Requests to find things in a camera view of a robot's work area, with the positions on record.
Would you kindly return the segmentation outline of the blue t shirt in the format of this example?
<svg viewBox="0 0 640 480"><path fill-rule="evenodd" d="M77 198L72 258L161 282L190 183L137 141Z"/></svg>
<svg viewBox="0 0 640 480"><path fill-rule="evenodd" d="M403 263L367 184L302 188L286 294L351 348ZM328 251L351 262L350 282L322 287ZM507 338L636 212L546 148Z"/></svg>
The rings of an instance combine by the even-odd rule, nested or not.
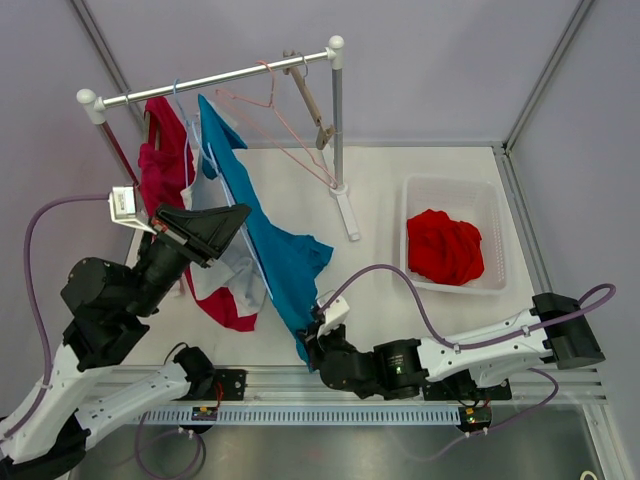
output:
<svg viewBox="0 0 640 480"><path fill-rule="evenodd" d="M318 296L317 276L329 264L333 248L311 235L291 234L272 224L264 213L246 168L234 151L247 147L244 140L215 110L205 96L198 96L201 152L211 145L221 171L237 203L246 204L246 219L255 249L273 294L272 304L293 337L313 322L312 307ZM217 176L210 165L206 176Z"/></svg>

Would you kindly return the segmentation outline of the pink wire hanger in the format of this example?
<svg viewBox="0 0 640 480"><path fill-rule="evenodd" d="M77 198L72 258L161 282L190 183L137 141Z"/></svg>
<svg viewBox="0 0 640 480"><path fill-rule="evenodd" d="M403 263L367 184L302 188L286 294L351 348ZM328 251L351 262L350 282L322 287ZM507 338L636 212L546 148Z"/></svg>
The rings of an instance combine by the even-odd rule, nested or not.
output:
<svg viewBox="0 0 640 480"><path fill-rule="evenodd" d="M318 156L313 153L310 147L305 141L298 135L298 133L287 122L286 118L282 115L276 105L276 91L277 91L277 74L275 70L268 65L266 61L258 61L259 66L264 66L271 78L269 97L266 102L261 102L256 99L242 96L232 92L231 90L224 88L217 88L215 90L216 99L225 107L229 107L233 112L238 114L240 118L247 123L253 130L267 139L273 146L283 152L287 157L293 160L297 165L302 167L305 171L310 173L314 178L319 180L322 184L329 189L336 189L339 186L337 178L331 173L324 160L320 160ZM277 141L272 135L267 133L255 120L252 120L242 110L235 106L236 102L241 102L247 105L251 105L257 108L269 110L273 116L277 119L279 124L285 129L285 131L295 140L297 145L303 149L306 155L309 157L312 166L309 166L299 157L293 155L287 148L285 148L279 141Z"/></svg>

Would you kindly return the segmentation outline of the red t shirt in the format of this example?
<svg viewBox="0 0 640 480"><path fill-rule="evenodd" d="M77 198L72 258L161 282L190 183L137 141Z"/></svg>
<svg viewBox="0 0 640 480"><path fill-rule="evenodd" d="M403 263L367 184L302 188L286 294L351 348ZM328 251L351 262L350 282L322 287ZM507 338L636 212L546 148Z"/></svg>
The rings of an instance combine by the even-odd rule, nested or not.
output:
<svg viewBox="0 0 640 480"><path fill-rule="evenodd" d="M485 271L482 235L471 223L428 209L406 221L408 268L441 285L462 286Z"/></svg>

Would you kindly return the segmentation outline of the light blue hanger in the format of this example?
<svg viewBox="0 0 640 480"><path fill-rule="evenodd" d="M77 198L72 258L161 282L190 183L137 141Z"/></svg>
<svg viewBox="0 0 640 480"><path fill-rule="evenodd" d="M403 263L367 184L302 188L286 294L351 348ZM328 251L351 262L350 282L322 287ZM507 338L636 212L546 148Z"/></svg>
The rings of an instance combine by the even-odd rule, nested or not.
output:
<svg viewBox="0 0 640 480"><path fill-rule="evenodd" d="M179 109L180 118L183 123L183 128L185 132L185 142L183 147L183 156L184 156L184 176L185 176L185 187L189 188L197 175L197 167L194 163L197 161L199 154L193 153L191 141L195 141L196 137L194 134L196 133L195 127L193 125L192 119L187 115L184 107L182 106L177 85L180 82L179 78L176 78L172 84L172 94L175 100L175 103Z"/></svg>
<svg viewBox="0 0 640 480"><path fill-rule="evenodd" d="M235 199L235 197L234 197L234 195L233 195L233 193L232 193L232 191L231 191L231 189L230 189L230 187L229 187L229 185L228 185L228 183L226 181L226 178L225 178L223 172L221 171L221 169L219 167L217 159L216 159L215 155L213 154L211 145L207 146L207 150L208 150L207 159L208 159L209 163L211 164L212 168L215 170L215 172L217 174L217 177L220 179L221 185L222 185L224 193L225 193L225 198L227 200L227 204L229 206L236 205L237 204L236 199ZM258 268L258 270L260 272L260 276L261 276L261 278L263 280L263 283L264 283L264 285L266 287L266 291L267 291L267 293L269 295L269 298L273 299L273 294L272 294L272 291L270 289L269 282L268 282L267 277L265 275L263 266L262 266L262 264L260 262L259 255L257 254L254 242L253 242L253 240L251 238L250 232L249 232L248 227L247 227L246 224L244 224L241 227L240 232L242 233L242 236L243 236L244 241L245 241L245 243L247 245L247 248L249 249L252 258L253 258L254 262L256 263L256 265L257 265L257 268Z"/></svg>

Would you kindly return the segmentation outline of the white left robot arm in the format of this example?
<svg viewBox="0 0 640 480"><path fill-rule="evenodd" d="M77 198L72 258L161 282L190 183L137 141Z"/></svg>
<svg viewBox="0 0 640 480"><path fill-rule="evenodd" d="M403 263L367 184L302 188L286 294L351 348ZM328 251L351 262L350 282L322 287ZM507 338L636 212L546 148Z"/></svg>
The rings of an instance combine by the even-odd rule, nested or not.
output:
<svg viewBox="0 0 640 480"><path fill-rule="evenodd" d="M186 347L142 380L87 399L148 332L143 319L157 313L191 265L212 266L250 212L245 204L199 211L163 204L149 221L134 266L96 257L74 266L61 291L72 321L42 380L1 422L2 478L57 479L135 417L212 392L215 367L202 350Z"/></svg>

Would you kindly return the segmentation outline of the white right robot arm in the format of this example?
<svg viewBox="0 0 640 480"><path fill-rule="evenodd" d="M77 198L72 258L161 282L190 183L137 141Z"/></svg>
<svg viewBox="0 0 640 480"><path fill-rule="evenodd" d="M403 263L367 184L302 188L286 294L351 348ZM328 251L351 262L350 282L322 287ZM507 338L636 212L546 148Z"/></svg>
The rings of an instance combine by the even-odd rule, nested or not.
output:
<svg viewBox="0 0 640 480"><path fill-rule="evenodd" d="M413 398L442 383L453 387L455 397L470 399L537 365L569 370L604 361L576 299L547 292L534 296L532 303L508 319L446 343L412 338L360 352L346 339L346 315L325 315L319 307L312 311L313 323L296 335L325 386L361 399Z"/></svg>

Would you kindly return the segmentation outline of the white t shirt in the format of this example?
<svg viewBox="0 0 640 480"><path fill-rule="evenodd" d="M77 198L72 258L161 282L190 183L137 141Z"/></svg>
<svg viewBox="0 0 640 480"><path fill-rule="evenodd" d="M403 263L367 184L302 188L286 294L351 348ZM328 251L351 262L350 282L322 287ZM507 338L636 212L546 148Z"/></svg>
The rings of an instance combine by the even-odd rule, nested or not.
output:
<svg viewBox="0 0 640 480"><path fill-rule="evenodd" d="M185 187L185 132L181 119L177 125L178 152L182 163L179 185L184 207L205 210L227 206L220 179L206 176L205 169L211 164L200 154L194 163L196 179L189 188ZM185 280L196 305L220 325L238 332L250 332L255 328L258 313L266 299L266 287L241 232L211 267L191 265L185 272Z"/></svg>

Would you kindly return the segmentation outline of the magenta t shirt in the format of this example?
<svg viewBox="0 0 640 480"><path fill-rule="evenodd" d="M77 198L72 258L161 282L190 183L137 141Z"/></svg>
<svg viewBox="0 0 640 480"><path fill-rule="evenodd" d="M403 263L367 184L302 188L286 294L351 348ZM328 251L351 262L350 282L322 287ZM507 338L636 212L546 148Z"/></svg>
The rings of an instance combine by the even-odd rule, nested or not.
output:
<svg viewBox="0 0 640 480"><path fill-rule="evenodd" d="M180 119L164 97L149 100L145 111L150 111L159 118L165 141L162 151L155 151L146 141L139 149L140 193L146 210L152 215L161 204L186 209L180 196L182 187L179 185L182 163L178 152L177 121Z"/></svg>

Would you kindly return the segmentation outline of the wooden clip hanger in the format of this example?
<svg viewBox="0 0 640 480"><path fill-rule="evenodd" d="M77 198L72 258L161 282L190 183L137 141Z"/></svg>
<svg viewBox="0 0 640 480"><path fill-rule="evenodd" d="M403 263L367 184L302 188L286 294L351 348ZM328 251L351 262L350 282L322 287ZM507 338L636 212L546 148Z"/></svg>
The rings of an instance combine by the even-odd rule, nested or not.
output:
<svg viewBox="0 0 640 480"><path fill-rule="evenodd" d="M325 126L323 123L323 117L321 111L306 83L306 77L308 75L308 66L304 63L304 72L301 73L297 66L288 67L284 69L284 74L289 75L299 91L299 94L304 101L304 104L311 116L314 125L317 127L317 135L315 140L316 148L322 151L330 142L331 138L335 134L335 127L333 125Z"/></svg>

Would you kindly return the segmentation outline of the clothes rack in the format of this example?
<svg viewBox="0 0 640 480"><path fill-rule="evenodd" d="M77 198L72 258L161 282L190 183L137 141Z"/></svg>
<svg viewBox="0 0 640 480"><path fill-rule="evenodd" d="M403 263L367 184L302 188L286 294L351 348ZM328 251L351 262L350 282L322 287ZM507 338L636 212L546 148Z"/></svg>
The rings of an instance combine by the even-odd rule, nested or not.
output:
<svg viewBox="0 0 640 480"><path fill-rule="evenodd" d="M328 40L328 45L318 53L302 54L291 51L285 54L284 58L268 63L270 67L278 71L283 71L287 67L304 67L321 61L327 61L331 65L331 93L332 93L332 120L325 126L333 125L336 128L336 135L330 140L329 145L324 148L320 158L325 158L327 151L332 153L333 168L329 171L334 174L339 182L336 189L329 189L330 194L335 199L339 213L341 215L347 238L351 242L361 239L360 229L356 220L356 215L349 199L349 186L344 176L344 134L343 134L343 70L345 65L345 41L340 35L334 35ZM251 66L248 68L224 72L213 76L203 77L194 80L179 82L178 93L196 90L205 87L226 84L231 81L250 78L257 75L269 74L264 66ZM107 136L108 143L115 150L116 157L125 168L133 182L137 181L136 175L131 169L131 165L124 156L119 142L107 124L105 112L110 108L119 106L135 105L139 102L151 98L164 97L172 94L172 85L152 88L133 93L122 93L116 97L102 98L90 89L81 89L76 94L76 101L83 108L93 125L102 129Z"/></svg>

